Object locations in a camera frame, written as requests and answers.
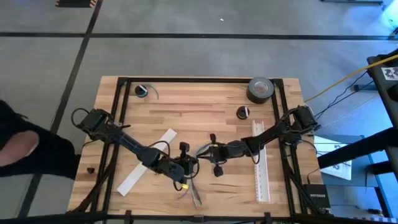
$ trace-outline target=roll of duct tape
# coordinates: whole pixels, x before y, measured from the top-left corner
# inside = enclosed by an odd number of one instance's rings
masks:
[[[246,96],[253,103],[265,103],[274,93],[274,84],[263,77],[256,77],[250,80]]]

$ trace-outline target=gray floor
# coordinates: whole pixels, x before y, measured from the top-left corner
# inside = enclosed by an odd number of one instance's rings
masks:
[[[92,9],[59,9],[52,1],[0,1],[0,32],[84,32]],[[94,32],[389,35],[380,6],[313,1],[106,0]],[[0,37],[0,98],[49,128],[82,39]],[[366,65],[398,42],[332,40],[91,39],[59,135],[81,151],[84,135],[70,123],[91,108],[103,75],[295,77],[308,98]],[[325,108],[350,81],[311,101]],[[380,116],[369,119],[367,110]],[[325,113],[320,134],[368,136],[389,124],[375,93],[357,93]],[[0,179],[0,217],[14,217],[29,176]],[[30,215],[65,211],[73,182],[45,176]]]

